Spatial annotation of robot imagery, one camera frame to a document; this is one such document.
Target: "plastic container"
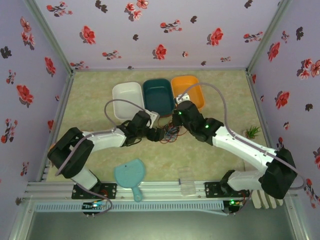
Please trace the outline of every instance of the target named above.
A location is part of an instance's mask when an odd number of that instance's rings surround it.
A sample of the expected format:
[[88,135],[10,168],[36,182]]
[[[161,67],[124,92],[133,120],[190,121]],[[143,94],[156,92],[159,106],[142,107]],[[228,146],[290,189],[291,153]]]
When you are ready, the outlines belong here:
[[[184,91],[193,84],[199,83],[198,78],[195,76],[177,76],[171,80],[173,95],[176,98],[178,95],[183,94]],[[201,86],[195,86],[188,91],[191,102],[198,108],[199,112],[204,108],[206,102],[204,94],[202,93]]]
[[[128,100],[143,109],[145,108],[142,89],[137,82],[125,82],[114,86],[112,89],[112,99]],[[130,103],[123,101],[113,102],[114,116],[121,121],[132,120],[139,111],[140,109],[138,107]]]
[[143,83],[145,109],[158,113],[161,117],[172,114],[175,103],[170,82],[167,79],[151,79]]

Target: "blue plastic scoop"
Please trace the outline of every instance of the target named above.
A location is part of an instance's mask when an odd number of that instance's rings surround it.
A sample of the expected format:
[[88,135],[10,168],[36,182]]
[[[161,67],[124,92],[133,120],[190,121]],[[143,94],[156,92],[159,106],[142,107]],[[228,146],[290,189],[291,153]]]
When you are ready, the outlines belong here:
[[134,201],[140,202],[143,199],[138,185],[146,175],[144,163],[136,158],[114,168],[114,178],[116,183],[123,188],[132,189]]

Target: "floral wallpaper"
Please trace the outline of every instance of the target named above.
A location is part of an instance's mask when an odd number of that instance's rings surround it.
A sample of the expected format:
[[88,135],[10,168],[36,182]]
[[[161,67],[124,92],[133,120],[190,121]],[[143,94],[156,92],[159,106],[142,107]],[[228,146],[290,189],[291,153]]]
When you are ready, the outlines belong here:
[[[279,4],[279,0],[35,2],[75,70],[246,68]],[[276,52],[275,44],[271,59]],[[81,62],[84,67],[75,66]]]
[[293,1],[251,71],[274,147],[285,145],[307,178],[298,194],[309,239],[320,235],[319,7],[317,0]]
[[0,239],[8,239],[40,170],[68,73],[23,1],[1,1],[0,21]]

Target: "white bowl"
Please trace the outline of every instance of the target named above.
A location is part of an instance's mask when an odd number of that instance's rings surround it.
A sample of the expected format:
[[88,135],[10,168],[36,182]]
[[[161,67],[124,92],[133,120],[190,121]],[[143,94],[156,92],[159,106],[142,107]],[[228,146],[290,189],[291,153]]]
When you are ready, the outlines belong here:
[[[125,82],[114,86],[112,89],[112,99],[127,100],[145,109],[142,89],[137,82]],[[140,110],[140,108],[127,102],[113,102],[114,116],[121,121],[132,120],[135,114]]]

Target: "green plant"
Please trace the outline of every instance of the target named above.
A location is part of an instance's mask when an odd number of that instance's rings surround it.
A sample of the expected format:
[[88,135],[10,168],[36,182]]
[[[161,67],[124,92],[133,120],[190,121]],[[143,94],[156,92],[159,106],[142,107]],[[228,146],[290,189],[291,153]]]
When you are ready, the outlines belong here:
[[260,128],[259,126],[251,126],[250,129],[247,129],[247,130],[245,131],[245,137],[246,137],[247,139],[254,139],[254,138],[256,138],[256,136],[258,136],[257,133],[260,132],[259,128]]

